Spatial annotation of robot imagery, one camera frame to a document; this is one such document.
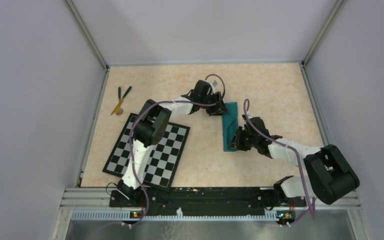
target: black and white checkered board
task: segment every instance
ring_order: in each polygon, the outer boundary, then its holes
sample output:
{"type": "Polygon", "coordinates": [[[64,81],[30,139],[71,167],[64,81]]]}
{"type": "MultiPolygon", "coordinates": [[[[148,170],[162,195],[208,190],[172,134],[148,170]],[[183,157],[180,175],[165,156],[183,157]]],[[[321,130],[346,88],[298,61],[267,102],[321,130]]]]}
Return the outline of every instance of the black and white checkered board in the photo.
{"type": "MultiPolygon", "coordinates": [[[[129,133],[137,114],[131,113],[103,168],[104,173],[122,177],[129,164],[129,133]]],[[[161,141],[154,147],[145,167],[143,183],[168,191],[189,134],[190,127],[169,122],[161,141]]]]}

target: beige table surface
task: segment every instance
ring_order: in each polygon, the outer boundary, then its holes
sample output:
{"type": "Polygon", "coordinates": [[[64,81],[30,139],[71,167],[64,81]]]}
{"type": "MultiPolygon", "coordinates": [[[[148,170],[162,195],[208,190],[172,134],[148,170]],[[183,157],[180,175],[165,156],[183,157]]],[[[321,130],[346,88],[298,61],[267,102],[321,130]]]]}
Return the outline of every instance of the beige table surface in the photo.
{"type": "MultiPolygon", "coordinates": [[[[213,73],[226,83],[224,102],[238,103],[240,126],[243,101],[249,98],[250,114],[261,117],[271,135],[322,146],[298,63],[111,67],[81,186],[118,182],[119,177],[102,170],[130,113],[139,113],[148,99],[172,100],[186,94],[213,73]],[[123,93],[128,86],[132,90],[122,104],[124,113],[110,116],[119,86],[123,93]]],[[[190,127],[172,187],[264,187],[287,175],[299,176],[295,165],[260,155],[256,149],[224,152],[221,116],[208,116],[201,109],[171,122],[190,127]]]]}

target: robotic arm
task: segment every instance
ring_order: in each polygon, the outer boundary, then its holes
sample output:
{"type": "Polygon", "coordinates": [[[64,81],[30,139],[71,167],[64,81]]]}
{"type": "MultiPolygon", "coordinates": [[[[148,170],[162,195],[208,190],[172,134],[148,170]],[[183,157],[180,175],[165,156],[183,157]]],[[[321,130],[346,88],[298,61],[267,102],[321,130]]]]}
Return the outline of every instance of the robotic arm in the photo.
{"type": "MultiPolygon", "coordinates": [[[[282,146],[271,142],[255,131],[247,123],[245,115],[242,115],[242,118],[246,123],[243,127],[237,128],[229,147],[241,151],[256,148],[260,154],[269,158],[283,159],[298,165],[295,153],[285,146],[295,148],[299,153],[299,161],[303,161],[301,165],[305,166],[308,173],[305,182],[309,197],[317,197],[325,204],[330,205],[360,185],[359,178],[335,145],[311,147],[295,143],[278,135],[270,135],[260,117],[249,118],[249,121],[260,132],[285,145],[282,146]]],[[[287,176],[275,183],[275,189],[277,186],[281,187],[287,198],[305,196],[301,178],[298,176],[287,176]]]]}
{"type": "MultiPolygon", "coordinates": [[[[215,91],[216,81],[199,80],[189,93],[173,100],[173,103],[161,103],[151,108],[137,123],[133,130],[134,168],[142,183],[145,178],[145,167],[156,144],[163,138],[168,122],[178,116],[195,113],[205,108],[210,116],[227,113],[223,96],[215,91]]],[[[142,116],[156,102],[148,100],[138,116],[142,116]]],[[[140,186],[133,173],[132,157],[127,171],[117,184],[117,190],[128,200],[134,197],[135,190],[140,186]]]]}

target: teal cloth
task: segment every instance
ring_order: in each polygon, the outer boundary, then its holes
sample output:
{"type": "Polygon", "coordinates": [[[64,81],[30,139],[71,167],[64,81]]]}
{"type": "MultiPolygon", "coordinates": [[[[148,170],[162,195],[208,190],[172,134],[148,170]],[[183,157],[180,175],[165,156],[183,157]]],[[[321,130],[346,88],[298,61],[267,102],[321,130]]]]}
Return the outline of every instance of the teal cloth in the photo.
{"type": "Polygon", "coordinates": [[[223,113],[221,116],[223,125],[223,149],[225,152],[235,152],[233,148],[229,148],[228,145],[233,139],[238,128],[238,103],[227,102],[226,108],[229,113],[223,113]]]}

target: checkerboard square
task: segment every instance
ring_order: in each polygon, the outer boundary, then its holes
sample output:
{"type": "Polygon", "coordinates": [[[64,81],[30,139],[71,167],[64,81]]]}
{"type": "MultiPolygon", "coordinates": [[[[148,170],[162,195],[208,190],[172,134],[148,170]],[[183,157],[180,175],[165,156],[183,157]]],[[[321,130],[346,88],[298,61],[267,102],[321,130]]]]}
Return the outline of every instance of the checkerboard square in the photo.
{"type": "MultiPolygon", "coordinates": [[[[132,113],[128,117],[103,172],[119,177],[126,173],[130,161],[129,133],[136,116],[132,113]]],[[[146,161],[144,184],[165,191],[170,189],[189,129],[171,122],[167,124],[164,137],[153,147],[146,161]]]]}

